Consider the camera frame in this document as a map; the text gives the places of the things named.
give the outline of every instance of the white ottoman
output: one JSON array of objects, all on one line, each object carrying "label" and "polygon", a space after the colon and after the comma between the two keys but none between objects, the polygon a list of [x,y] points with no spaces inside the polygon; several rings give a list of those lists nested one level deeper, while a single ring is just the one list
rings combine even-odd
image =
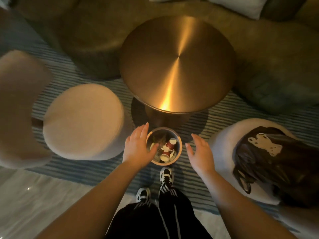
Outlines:
[{"label": "white ottoman", "polygon": [[124,150],[132,120],[108,88],[84,84],[59,95],[43,120],[48,147],[67,159],[107,160]]},{"label": "white ottoman", "polygon": [[238,184],[233,175],[233,169],[235,167],[233,156],[237,143],[244,135],[259,126],[278,128],[287,136],[296,139],[291,132],[277,123],[264,119],[251,118],[237,122],[224,130],[215,133],[208,140],[208,144],[214,155],[216,171],[231,185],[233,185],[233,187],[248,198],[266,204],[277,205],[279,204],[279,199],[272,195],[270,185],[256,181],[251,185],[251,193],[247,194]]}]

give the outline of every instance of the hand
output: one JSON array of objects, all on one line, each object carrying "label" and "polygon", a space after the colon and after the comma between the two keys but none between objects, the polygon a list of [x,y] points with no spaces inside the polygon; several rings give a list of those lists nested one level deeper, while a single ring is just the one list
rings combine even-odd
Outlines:
[{"label": "hand", "polygon": [[154,158],[159,146],[159,144],[155,144],[150,152],[146,150],[148,127],[148,123],[139,126],[125,141],[123,163],[129,163],[130,166],[138,171],[149,164],[149,162]]},{"label": "hand", "polygon": [[215,164],[213,153],[208,145],[208,143],[201,137],[192,134],[194,143],[196,145],[196,152],[192,147],[186,143],[187,155],[189,157],[190,164],[197,174],[202,177],[207,174],[215,173]]}]

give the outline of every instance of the sneaker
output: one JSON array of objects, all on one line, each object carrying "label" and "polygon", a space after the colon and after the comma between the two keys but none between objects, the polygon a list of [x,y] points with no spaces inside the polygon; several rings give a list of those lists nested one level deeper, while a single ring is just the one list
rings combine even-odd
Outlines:
[{"label": "sneaker", "polygon": [[162,170],[159,173],[159,180],[161,181],[161,187],[160,190],[164,185],[167,185],[168,187],[172,187],[174,182],[174,174],[172,169],[168,167],[162,168]]},{"label": "sneaker", "polygon": [[150,200],[151,198],[151,191],[149,188],[140,188],[138,193],[136,194],[136,203],[145,202]]}]

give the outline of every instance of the sofa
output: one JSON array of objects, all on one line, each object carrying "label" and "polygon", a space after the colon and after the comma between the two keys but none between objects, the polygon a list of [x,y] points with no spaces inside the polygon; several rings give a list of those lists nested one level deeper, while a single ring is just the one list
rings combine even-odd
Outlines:
[{"label": "sofa", "polygon": [[121,45],[141,23],[163,15],[190,15],[230,41],[238,60],[234,91],[248,102],[272,114],[319,104],[319,0],[268,0],[257,21],[206,0],[27,3],[31,0],[11,0],[11,7],[92,77],[120,75]]}]

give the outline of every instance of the pants leg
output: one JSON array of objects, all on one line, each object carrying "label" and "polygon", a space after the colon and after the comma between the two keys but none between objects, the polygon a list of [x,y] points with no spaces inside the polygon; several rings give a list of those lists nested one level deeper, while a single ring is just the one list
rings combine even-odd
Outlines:
[{"label": "pants leg", "polygon": [[156,205],[151,201],[128,204],[120,209],[105,236],[113,238],[166,238],[167,233]]},{"label": "pants leg", "polygon": [[164,186],[159,194],[159,208],[170,239],[212,238],[195,217],[189,199],[178,189]]}]

